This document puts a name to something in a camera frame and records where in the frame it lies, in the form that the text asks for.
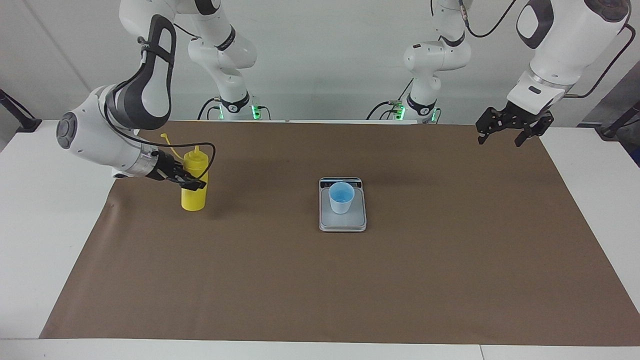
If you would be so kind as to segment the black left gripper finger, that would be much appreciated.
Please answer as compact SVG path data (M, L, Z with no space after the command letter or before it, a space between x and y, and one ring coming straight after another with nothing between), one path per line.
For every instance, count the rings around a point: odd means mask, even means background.
M514 140L515 146L522 146L522 144L530 138L541 137L550 128L553 121L553 115L542 115L535 121L523 122L521 126L519 126L522 130Z
M502 130L502 112L494 107L488 107L475 122L475 127L478 133L478 144L483 145L489 135Z

